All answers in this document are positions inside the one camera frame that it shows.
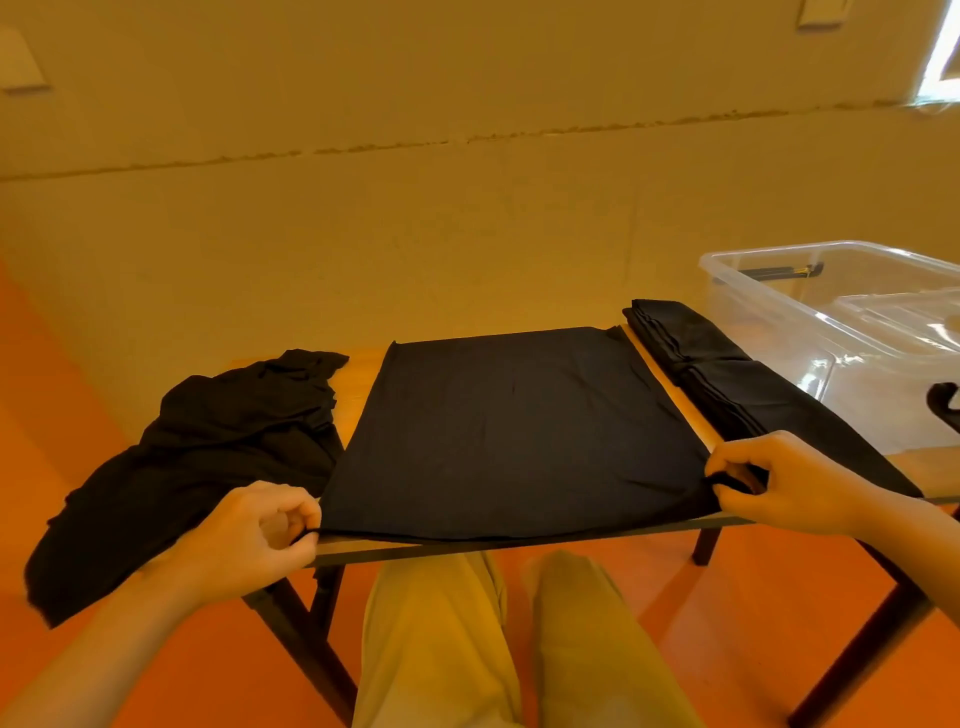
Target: light switch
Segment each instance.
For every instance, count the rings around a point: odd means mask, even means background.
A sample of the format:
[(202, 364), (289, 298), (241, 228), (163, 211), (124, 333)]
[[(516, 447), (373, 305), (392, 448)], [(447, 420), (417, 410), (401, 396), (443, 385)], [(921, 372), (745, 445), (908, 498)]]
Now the light switch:
[(804, 0), (800, 10), (801, 28), (830, 28), (842, 25), (853, 0)]
[(47, 86), (23, 35), (16, 28), (0, 25), (0, 88), (21, 91)]

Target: folded black clothing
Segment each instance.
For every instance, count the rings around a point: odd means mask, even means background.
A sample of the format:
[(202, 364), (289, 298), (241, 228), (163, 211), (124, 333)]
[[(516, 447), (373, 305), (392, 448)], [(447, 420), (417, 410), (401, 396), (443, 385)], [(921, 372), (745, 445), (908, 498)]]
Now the folded black clothing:
[(290, 350), (163, 398), (134, 445), (66, 497), (26, 569), (27, 597), (51, 626), (116, 589), (255, 480), (319, 497), (343, 446), (327, 380), (348, 358)]
[(675, 384), (676, 375), (690, 364), (750, 360), (709, 319), (682, 303), (636, 299), (623, 312), (640, 343)]
[(323, 530), (536, 539), (694, 518), (718, 510), (707, 455), (621, 328), (394, 343)]
[[(725, 440), (786, 430), (882, 488), (921, 495), (829, 408), (751, 359), (687, 306), (638, 299), (624, 315), (650, 354)], [(715, 356), (710, 354), (714, 349)]]

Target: forearm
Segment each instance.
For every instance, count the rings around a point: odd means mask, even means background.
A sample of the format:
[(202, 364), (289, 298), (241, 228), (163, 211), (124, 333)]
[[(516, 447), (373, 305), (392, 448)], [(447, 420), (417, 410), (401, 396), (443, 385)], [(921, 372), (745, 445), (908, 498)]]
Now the forearm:
[(165, 578), (135, 575), (0, 716), (0, 728), (108, 726), (191, 605)]
[(853, 535), (903, 569), (960, 626), (960, 523), (922, 500), (877, 491)]

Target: wrist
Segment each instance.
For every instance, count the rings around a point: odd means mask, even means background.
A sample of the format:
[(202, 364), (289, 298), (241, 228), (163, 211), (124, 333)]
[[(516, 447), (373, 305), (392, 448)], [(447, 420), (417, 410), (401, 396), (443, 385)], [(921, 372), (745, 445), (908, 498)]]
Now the wrist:
[(194, 580), (166, 566), (135, 574), (124, 586), (133, 598), (177, 620), (186, 619), (202, 605)]
[(883, 550), (887, 536), (898, 532), (899, 521), (914, 519), (921, 509), (929, 507), (923, 500), (872, 485), (856, 509), (850, 535), (858, 541)]

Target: left hand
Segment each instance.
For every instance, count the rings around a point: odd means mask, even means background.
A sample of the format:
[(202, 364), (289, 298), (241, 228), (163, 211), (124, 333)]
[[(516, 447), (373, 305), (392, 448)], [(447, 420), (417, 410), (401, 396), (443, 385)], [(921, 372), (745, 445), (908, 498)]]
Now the left hand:
[(188, 609), (255, 592), (316, 558), (320, 504), (302, 488), (257, 481), (234, 488), (192, 531), (143, 568)]

